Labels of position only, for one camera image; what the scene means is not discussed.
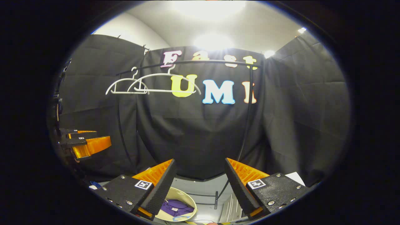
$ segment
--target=black metal rod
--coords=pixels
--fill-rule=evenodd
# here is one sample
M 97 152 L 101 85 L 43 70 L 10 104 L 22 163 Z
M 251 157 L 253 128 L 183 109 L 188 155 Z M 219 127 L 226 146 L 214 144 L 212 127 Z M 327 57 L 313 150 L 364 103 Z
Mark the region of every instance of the black metal rod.
M 245 62 L 231 62 L 231 61 L 225 61 L 225 60 L 184 60 L 184 61 L 170 63 L 169 65 L 187 64 L 187 63 L 229 63 L 229 64 L 237 64 L 237 65 L 243 65 L 243 66 L 250 66 L 250 70 L 252 70 L 254 66 L 255 67 L 261 67 L 260 65 L 248 64 L 248 63 L 245 63 Z M 149 65 L 149 66 L 142 66 L 142 67 L 137 68 L 136 70 L 141 70 L 141 69 L 146 69 L 146 68 L 151 68 L 151 67 L 156 67 L 156 66 L 162 66 L 162 65 L 164 65 L 164 63 L 154 64 L 154 65 Z M 132 72 L 132 71 L 131 70 L 127 70 L 127 71 L 124 71 L 124 72 L 116 74 L 116 76 L 120 75 L 120 74 L 125 74 L 125 73 L 128 73 L 128 72 Z
M 121 119 L 120 119 L 120 97 L 119 96 L 117 96 L 117 119 L 118 119 L 118 128 L 120 130 L 122 145 L 124 147 L 126 157 L 128 158 L 129 163 L 132 167 L 132 173 L 138 174 L 138 171 L 136 170 L 136 167 L 133 165 L 132 159 L 129 156 L 128 149 L 126 148 L 126 145 L 125 145 L 124 135 L 122 134 Z
M 214 209 L 217 209 L 218 206 L 218 191 L 215 192 L 215 204 L 214 204 Z
M 240 162 L 240 156 L 242 155 L 244 144 L 246 142 L 247 133 L 248 133 L 248 130 L 249 130 L 250 110 L 251 110 L 251 105 L 252 105 L 252 101 L 253 101 L 253 68 L 252 67 L 250 67 L 249 82 L 250 82 L 249 83 L 249 86 L 250 86 L 249 103 L 248 103 L 248 106 L 247 106 L 247 116 L 246 116 L 246 122 L 244 124 L 243 142 L 242 142 L 242 147 L 240 148 L 240 152 L 239 152 L 239 156 L 238 156 L 238 162 Z
M 219 199 L 222 195 L 222 193 L 224 192 L 226 186 L 229 184 L 229 180 L 226 181 L 224 188 L 222 189 L 221 193 L 218 195 L 217 199 Z
M 214 195 L 198 195 L 198 196 L 208 196 L 208 197 L 214 197 Z
M 199 205 L 214 205 L 214 203 L 211 204 L 211 203 L 197 203 L 197 202 L 196 202 L 196 204 L 199 204 Z

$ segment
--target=white hanger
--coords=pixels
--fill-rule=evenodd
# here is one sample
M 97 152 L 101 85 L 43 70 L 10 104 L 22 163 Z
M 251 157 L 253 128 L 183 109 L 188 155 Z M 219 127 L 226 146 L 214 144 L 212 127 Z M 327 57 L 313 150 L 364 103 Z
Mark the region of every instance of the white hanger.
M 175 68 L 175 64 L 174 64 L 173 67 L 171 67 L 171 68 L 168 69 L 168 73 L 154 73 L 154 74 L 149 74 L 149 75 L 146 75 L 146 76 L 142 76 L 141 78 L 139 78 L 139 79 L 137 79 L 135 82 L 133 82 L 133 83 L 129 86 L 129 88 L 128 88 L 128 90 L 127 90 L 126 92 L 129 92 L 129 90 L 132 88 L 132 86 L 135 85 L 137 82 L 140 82 L 140 83 L 141 83 L 141 82 L 142 82 L 142 79 L 144 79 L 144 78 L 148 78 L 148 77 L 151 77 L 151 76 L 179 76 L 179 75 L 171 74 L 171 73 L 170 73 L 171 70 L 172 70 L 173 68 Z M 182 79 L 187 80 L 188 82 L 190 82 L 191 84 L 193 84 L 194 87 L 198 90 L 198 93 L 201 94 L 200 88 L 199 88 L 195 83 L 193 83 L 192 81 L 190 81 L 190 80 L 187 79 L 186 77 L 182 77 L 182 76 L 179 76 L 179 77 L 181 77 Z M 194 90 L 194 91 L 184 91 L 184 90 L 141 89 L 140 83 L 139 83 L 139 88 L 136 88 L 136 87 L 133 88 L 135 91 L 138 91 L 138 92 L 140 92 L 140 93 L 142 93 L 142 92 L 144 92 L 144 91 L 147 91 L 147 92 L 170 92 L 170 93 L 171 93 L 171 92 L 180 92 L 180 93 L 195 93 L 195 92 L 196 92 L 196 90 Z
M 130 71 L 133 71 L 134 69 L 137 69 L 136 66 L 132 67 L 132 69 L 131 69 Z M 139 71 L 136 70 L 136 73 L 133 74 L 132 78 L 122 78 L 122 79 L 119 79 L 119 80 L 117 80 L 116 82 L 112 83 L 112 84 L 108 87 L 108 89 L 107 89 L 107 91 L 106 91 L 106 95 L 108 94 L 108 92 L 110 91 L 110 89 L 111 89 L 111 87 L 112 87 L 113 85 L 114 85 L 114 91 L 111 90 L 111 93 L 112 93 L 112 94 L 150 94 L 150 93 L 147 91 L 147 90 L 148 90 L 147 85 L 146 85 L 145 83 L 143 83 L 142 81 L 140 81 L 140 83 L 139 83 L 139 88 L 140 88 L 140 87 L 142 86 L 142 84 L 143 84 L 144 87 L 145 87 L 145 89 L 141 89 L 141 90 L 144 90 L 144 91 L 140 91 L 140 92 L 116 91 L 116 89 L 117 89 L 117 83 L 118 83 L 118 82 L 123 81 L 123 80 L 133 80 L 133 81 L 136 81 L 137 79 L 135 79 L 135 75 L 138 74 L 138 72 L 139 72 Z

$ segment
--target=black curtain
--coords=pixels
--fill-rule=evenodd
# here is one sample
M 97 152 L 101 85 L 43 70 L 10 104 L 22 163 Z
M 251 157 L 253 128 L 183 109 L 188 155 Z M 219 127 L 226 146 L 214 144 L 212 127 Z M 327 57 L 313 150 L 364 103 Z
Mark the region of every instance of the black curtain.
M 198 180 L 224 172 L 225 157 L 237 159 L 246 121 L 242 82 L 249 81 L 249 69 L 225 64 L 176 64 L 172 74 L 196 74 L 201 90 L 188 97 L 172 93 L 150 95 L 105 95 L 115 74 L 133 66 L 159 64 L 164 52 L 181 50 L 177 61 L 192 60 L 202 49 L 174 47 L 152 50 L 145 56 L 141 46 L 114 37 L 91 35 L 72 55 L 62 83 L 64 102 L 61 126 L 96 130 L 111 136 L 112 146 L 82 162 L 88 177 L 110 180 L 120 174 L 132 175 L 174 158 L 178 175 Z M 297 171 L 307 186 L 328 174 L 340 159 L 348 133 L 350 103 L 344 75 L 323 45 L 307 32 L 298 36 L 268 59 L 256 52 L 239 49 L 208 51 L 209 59 L 237 61 L 252 56 L 261 65 L 253 70 L 254 97 L 249 133 L 241 162 L 272 174 Z M 159 66 L 140 70 L 136 78 L 167 72 Z M 132 77 L 133 73 L 121 78 Z M 220 87 L 233 85 L 234 104 L 203 104 L 206 79 Z M 169 76 L 146 78 L 150 89 L 171 90 Z M 126 90 L 131 82 L 119 83 Z M 181 81 L 186 90 L 188 82 Z M 130 165 L 119 134 L 116 105 L 119 102 L 122 133 L 133 161 Z
M 350 123 L 344 75 L 308 32 L 266 59 L 264 125 L 271 144 L 269 173 L 297 171 L 310 186 L 345 153 Z

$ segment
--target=purple cloth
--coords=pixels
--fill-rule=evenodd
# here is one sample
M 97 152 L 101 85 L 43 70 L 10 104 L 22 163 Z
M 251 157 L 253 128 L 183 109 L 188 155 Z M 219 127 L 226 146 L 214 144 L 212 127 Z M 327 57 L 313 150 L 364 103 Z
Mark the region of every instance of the purple cloth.
M 168 200 L 168 202 L 164 200 L 164 203 L 161 206 L 161 210 L 173 217 L 177 217 L 187 213 L 192 213 L 194 211 L 194 208 L 186 205 L 179 200 L 170 199 Z

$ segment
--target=white wall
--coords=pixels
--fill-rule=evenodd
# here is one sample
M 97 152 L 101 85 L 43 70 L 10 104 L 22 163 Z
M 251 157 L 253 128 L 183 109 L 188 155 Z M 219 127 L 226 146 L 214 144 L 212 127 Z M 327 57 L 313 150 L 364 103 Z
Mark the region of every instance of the white wall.
M 118 37 L 143 46 L 150 50 L 169 48 L 170 45 L 164 41 L 150 27 L 145 25 L 136 17 L 123 13 L 112 20 L 108 21 L 103 26 L 99 27 L 94 34 L 108 35 Z

